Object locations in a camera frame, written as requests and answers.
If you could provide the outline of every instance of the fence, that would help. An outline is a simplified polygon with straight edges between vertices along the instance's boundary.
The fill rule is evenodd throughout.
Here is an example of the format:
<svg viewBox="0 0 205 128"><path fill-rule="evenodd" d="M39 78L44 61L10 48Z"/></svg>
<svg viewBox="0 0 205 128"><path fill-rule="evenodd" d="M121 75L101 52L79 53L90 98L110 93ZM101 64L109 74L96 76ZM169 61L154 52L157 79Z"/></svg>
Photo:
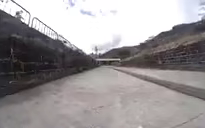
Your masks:
<svg viewBox="0 0 205 128"><path fill-rule="evenodd" d="M31 27L52 39L58 40L58 33L36 17L32 19Z"/></svg>
<svg viewBox="0 0 205 128"><path fill-rule="evenodd" d="M205 43L166 51L157 56L161 64L205 64Z"/></svg>
<svg viewBox="0 0 205 128"><path fill-rule="evenodd" d="M71 48L72 50L84 53L82 50L71 44L63 36L59 35L55 30L53 30L51 27L49 27L37 17L34 17L31 22L31 13L24 7L22 7L20 4L18 4L16 1L5 0L3 2L0 2L0 9L10 14L11 16L19 18L25 24L45 34L46 36L54 40L59 40L63 42L67 47Z"/></svg>
<svg viewBox="0 0 205 128"><path fill-rule="evenodd" d="M0 9L14 17L20 17L22 22L30 24L31 14L14 0L5 0L0 3Z"/></svg>

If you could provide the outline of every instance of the concrete floor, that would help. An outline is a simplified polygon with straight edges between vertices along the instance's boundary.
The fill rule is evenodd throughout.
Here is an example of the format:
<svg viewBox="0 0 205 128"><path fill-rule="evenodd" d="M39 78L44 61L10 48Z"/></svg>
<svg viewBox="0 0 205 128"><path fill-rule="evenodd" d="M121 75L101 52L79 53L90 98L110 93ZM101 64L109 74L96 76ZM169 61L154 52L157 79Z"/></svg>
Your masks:
<svg viewBox="0 0 205 128"><path fill-rule="evenodd" d="M205 128L205 101L100 67L0 99L0 128Z"/></svg>

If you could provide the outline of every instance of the sky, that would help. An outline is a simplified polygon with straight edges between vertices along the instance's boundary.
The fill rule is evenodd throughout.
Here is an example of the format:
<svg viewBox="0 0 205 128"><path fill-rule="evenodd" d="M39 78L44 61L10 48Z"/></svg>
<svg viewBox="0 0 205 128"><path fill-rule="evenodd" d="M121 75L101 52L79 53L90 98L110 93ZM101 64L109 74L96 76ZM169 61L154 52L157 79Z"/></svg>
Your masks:
<svg viewBox="0 0 205 128"><path fill-rule="evenodd" d="M133 46L199 20L199 0L16 0L86 53Z"/></svg>

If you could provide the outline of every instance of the hillside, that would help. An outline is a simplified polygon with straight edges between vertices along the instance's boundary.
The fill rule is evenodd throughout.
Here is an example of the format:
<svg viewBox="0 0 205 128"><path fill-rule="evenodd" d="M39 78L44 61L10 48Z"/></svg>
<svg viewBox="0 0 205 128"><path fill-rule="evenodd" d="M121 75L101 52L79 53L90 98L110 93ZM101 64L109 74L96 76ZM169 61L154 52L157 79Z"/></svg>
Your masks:
<svg viewBox="0 0 205 128"><path fill-rule="evenodd" d="M126 50L131 54L120 56ZM176 25L140 45L113 49L104 56L122 58L123 65L133 66L205 63L205 19Z"/></svg>
<svg viewBox="0 0 205 128"><path fill-rule="evenodd" d="M104 53L103 55L100 56L100 58L121 58L121 59L125 59L129 56L137 54L138 51L139 50L136 46L115 48L115 49L112 49L112 50Z"/></svg>

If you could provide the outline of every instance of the cloud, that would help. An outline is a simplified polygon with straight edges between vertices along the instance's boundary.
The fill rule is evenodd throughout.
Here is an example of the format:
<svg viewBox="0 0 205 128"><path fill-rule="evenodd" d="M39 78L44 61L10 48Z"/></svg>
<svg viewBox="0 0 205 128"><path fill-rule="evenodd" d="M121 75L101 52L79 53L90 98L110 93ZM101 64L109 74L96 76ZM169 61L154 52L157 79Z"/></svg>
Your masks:
<svg viewBox="0 0 205 128"><path fill-rule="evenodd" d="M117 47L120 44L121 40L122 40L122 38L120 35L114 35L112 37L112 41L98 45L97 48L98 48L99 52L105 52L105 51L108 51L114 47Z"/></svg>
<svg viewBox="0 0 205 128"><path fill-rule="evenodd" d="M88 15L88 16L93 16L93 17L96 16L91 11L85 11L83 9L80 9L80 13L83 15Z"/></svg>
<svg viewBox="0 0 205 128"><path fill-rule="evenodd" d="M112 13L112 14L117 14L117 10L110 10L110 13Z"/></svg>
<svg viewBox="0 0 205 128"><path fill-rule="evenodd" d="M68 4L70 7L74 7L76 5L76 0L68 0Z"/></svg>

